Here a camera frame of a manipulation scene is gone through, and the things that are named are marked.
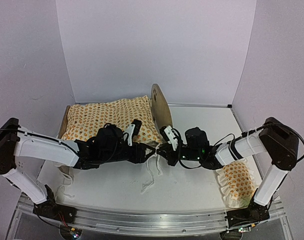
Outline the wooden pet bed frame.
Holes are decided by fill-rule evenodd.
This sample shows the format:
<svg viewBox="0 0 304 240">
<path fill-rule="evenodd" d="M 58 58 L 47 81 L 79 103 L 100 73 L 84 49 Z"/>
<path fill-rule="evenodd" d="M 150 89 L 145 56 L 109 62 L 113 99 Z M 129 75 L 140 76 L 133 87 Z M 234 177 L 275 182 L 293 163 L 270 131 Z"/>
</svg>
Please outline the wooden pet bed frame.
<svg viewBox="0 0 304 240">
<path fill-rule="evenodd" d="M 166 101 L 160 87 L 157 84 L 152 85 L 151 96 L 149 97 L 149 99 L 151 101 L 150 104 L 151 104 L 152 119 L 155 124 L 156 130 L 158 131 L 158 133 L 161 137 L 161 140 L 162 140 L 158 144 L 150 145 L 152 147 L 155 147 L 157 150 L 160 145 L 165 145 L 167 143 L 160 134 L 160 128 L 163 126 L 172 125 L 172 117 L 171 117 L 171 113 L 170 113 L 170 109 L 167 104 L 167 101 Z M 64 123 L 63 121 L 64 121 L 64 119 L 62 120 L 59 133 L 62 131 L 62 129 L 64 127 L 66 127 L 66 123 Z"/>
</svg>

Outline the duck print ruffled cushion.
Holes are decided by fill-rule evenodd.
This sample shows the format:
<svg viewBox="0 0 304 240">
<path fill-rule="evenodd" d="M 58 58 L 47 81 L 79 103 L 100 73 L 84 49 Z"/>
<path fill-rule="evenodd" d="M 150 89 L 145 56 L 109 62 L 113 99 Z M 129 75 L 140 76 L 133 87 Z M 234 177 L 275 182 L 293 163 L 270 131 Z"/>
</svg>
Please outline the duck print ruffled cushion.
<svg viewBox="0 0 304 240">
<path fill-rule="evenodd" d="M 149 97 L 145 95 L 106 103 L 71 105 L 64 116 L 66 127 L 58 137 L 62 140 L 87 141 L 96 136 L 105 124 L 115 125 L 125 131 L 134 120 L 140 120 L 142 126 L 133 141 L 147 145 L 159 144 L 162 140 L 152 119 L 150 103 Z"/>
</svg>

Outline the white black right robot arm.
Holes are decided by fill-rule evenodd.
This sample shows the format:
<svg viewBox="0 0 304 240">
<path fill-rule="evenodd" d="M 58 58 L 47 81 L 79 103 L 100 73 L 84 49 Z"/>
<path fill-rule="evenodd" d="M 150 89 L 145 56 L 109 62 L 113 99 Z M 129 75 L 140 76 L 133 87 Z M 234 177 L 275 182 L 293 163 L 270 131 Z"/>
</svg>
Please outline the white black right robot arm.
<svg viewBox="0 0 304 240">
<path fill-rule="evenodd" d="M 224 138 L 211 145 L 206 132 L 199 127 L 188 129 L 185 137 L 175 128 L 164 126 L 160 129 L 166 141 L 156 153 L 166 159 L 168 165 L 183 161 L 194 161 L 207 170 L 221 170 L 229 164 L 239 163 L 246 158 L 258 160 L 260 155 L 268 155 L 270 167 L 262 176 L 262 182 L 249 205 L 227 212 L 230 226 L 256 224 L 268 220 L 269 210 L 275 192 L 280 188 L 288 173 L 304 159 L 304 139 L 291 127 L 269 117 L 257 128 L 241 133 L 226 141 Z"/>
</svg>

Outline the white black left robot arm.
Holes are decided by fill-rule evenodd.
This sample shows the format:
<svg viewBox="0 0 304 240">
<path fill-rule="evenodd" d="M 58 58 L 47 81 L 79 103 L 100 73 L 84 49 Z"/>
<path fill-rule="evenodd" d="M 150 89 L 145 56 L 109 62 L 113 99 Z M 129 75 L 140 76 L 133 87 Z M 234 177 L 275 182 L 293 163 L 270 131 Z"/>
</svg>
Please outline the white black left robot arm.
<svg viewBox="0 0 304 240">
<path fill-rule="evenodd" d="M 57 204 L 52 189 L 27 175 L 15 159 L 47 160 L 78 170 L 96 169 L 102 164 L 119 161 L 142 164 L 156 153 L 156 149 L 134 142 L 140 127 L 139 120 L 134 120 L 126 131 L 107 123 L 88 140 L 71 141 L 29 131 L 19 125 L 18 119 L 10 118 L 0 128 L 0 176 L 32 200 L 36 215 L 49 219 L 73 216 L 75 208 Z"/>
</svg>

